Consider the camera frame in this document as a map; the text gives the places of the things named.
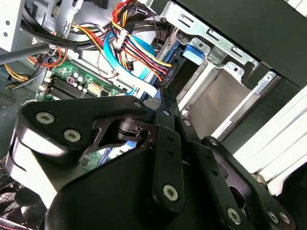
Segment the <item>motherboard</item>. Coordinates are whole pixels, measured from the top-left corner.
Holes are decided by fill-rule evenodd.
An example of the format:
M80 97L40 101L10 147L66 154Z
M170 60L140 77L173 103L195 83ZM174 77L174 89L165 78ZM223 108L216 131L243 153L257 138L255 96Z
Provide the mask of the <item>motherboard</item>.
M48 70L39 86L39 100L65 100L124 95L111 81L97 79L68 61Z

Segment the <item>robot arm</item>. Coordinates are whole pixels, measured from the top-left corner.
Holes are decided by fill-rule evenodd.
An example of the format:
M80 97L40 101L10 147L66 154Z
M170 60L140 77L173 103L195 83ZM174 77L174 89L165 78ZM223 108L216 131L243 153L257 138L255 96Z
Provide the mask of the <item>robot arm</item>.
M169 91L160 99L157 110L133 96L21 109L6 166L33 190L45 185L36 190L49 208L44 229L295 229L218 140L197 137ZM84 154L128 140L137 147L78 174Z

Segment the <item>ram slot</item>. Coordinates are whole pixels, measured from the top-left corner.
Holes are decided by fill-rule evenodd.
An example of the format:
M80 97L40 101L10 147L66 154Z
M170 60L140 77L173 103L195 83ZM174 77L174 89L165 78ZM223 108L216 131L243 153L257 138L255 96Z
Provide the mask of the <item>ram slot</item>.
M70 95L73 98L90 98L92 97L89 94L83 93L82 91L74 88L73 86L69 85L67 82L59 79L54 78L53 80L53 87L57 88L60 91L63 91L65 94Z
M67 94L64 94L60 90L57 90L57 89L54 89L54 88L49 91L49 95L54 96L56 98L59 98L61 100L74 99L74 98L68 96Z

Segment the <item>metal screw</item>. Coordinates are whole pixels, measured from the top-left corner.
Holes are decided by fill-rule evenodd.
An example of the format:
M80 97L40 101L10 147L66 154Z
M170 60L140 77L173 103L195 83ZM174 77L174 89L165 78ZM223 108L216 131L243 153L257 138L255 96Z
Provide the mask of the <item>metal screw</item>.
M55 56L52 56L52 57L50 58L50 60L51 60L52 62L55 62L55 61L57 60L57 58L56 58Z
M184 122L184 124L186 124L187 126L191 126L191 123L190 123L189 121L184 120L183 122Z
M182 114L183 116L187 115L187 114L188 114L188 110L187 110L187 109L182 110L182 111L181 111L181 114Z
M284 213L280 212L279 215L283 218L284 222L287 224L291 223L290 219Z
M274 213L272 213L272 212L268 212L268 214L269 214L269 216L270 216L271 220L273 220L273 221L274 221L274 223L276 223L276 224L278 224L278 223L279 223L279 220L278 220L277 216L275 216L275 214L274 214Z
M36 119L38 122L46 124L46 125L54 122L54 116L46 112L40 112L36 114Z
M163 187L163 193L170 201L178 200L178 192L177 190L171 186L170 184L166 184Z
M210 139L210 142L211 142L213 145L217 145L217 142L216 142L216 140L214 140L214 139Z
M227 209L227 214L228 214L229 218L230 218L236 225L240 225L240 224L241 224L241 218L240 218L239 214L238 214L233 208Z
M170 113L169 113L168 111L166 111L166 110L163 110L163 113L164 113L165 115L167 115L167 116L170 116Z
M273 76L271 74L267 75L267 80L271 79Z
M66 140L69 140L71 142L76 142L81 139L81 135L78 131L73 129L68 129L64 132L64 137Z
M142 104L140 104L140 103L138 103L138 102L135 102L134 104L135 104L136 107L139 107L139 108L142 107Z

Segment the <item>chip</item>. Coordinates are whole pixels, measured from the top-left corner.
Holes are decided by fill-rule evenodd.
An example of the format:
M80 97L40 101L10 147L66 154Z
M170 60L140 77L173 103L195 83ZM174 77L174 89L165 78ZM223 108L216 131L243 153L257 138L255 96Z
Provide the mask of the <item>chip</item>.
M75 79L71 78L71 77L68 77L67 78L67 83L69 83L70 85L73 85L75 83Z

